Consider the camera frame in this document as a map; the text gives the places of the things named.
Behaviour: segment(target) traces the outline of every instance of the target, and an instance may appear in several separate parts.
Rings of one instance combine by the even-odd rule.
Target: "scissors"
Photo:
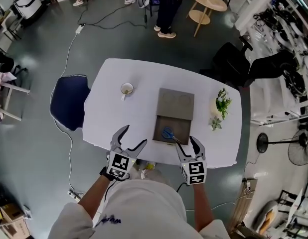
[[[174,136],[172,129],[169,128],[169,127],[165,127],[165,128],[163,129],[163,131],[162,131],[162,137],[163,137],[164,139],[173,139],[173,140],[175,140],[176,142],[181,143],[180,140],[178,140],[178,139]]]

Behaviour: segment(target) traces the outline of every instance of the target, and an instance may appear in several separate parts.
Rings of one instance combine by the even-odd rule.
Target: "round wooden table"
[[[194,10],[197,3],[200,3],[201,5],[205,6],[204,11]],[[189,10],[186,17],[190,17],[192,20],[198,23],[198,26],[196,28],[196,31],[194,33],[194,37],[196,36],[200,25],[207,25],[210,23],[210,15],[212,13],[212,10],[216,11],[226,11],[227,5],[223,0],[195,0],[194,5]]]

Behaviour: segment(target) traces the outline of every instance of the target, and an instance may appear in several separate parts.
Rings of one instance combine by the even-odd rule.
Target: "electric fan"
[[[257,138],[257,150],[259,153],[264,153],[269,144],[286,144],[288,147],[288,158],[294,165],[308,164],[308,132],[299,130],[291,140],[288,141],[268,141],[268,136],[261,133]]]

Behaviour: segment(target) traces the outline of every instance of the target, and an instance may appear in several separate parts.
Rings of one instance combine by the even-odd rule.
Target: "navy chair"
[[[50,113],[62,126],[70,131],[82,128],[84,102],[90,93],[86,75],[76,74],[61,77],[54,88]]]

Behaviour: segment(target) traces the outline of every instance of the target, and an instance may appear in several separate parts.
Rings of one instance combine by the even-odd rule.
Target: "white cup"
[[[124,83],[122,86],[121,86],[121,92],[122,92],[122,101],[125,100],[125,97],[129,94],[131,94],[133,92],[133,85],[131,83]]]

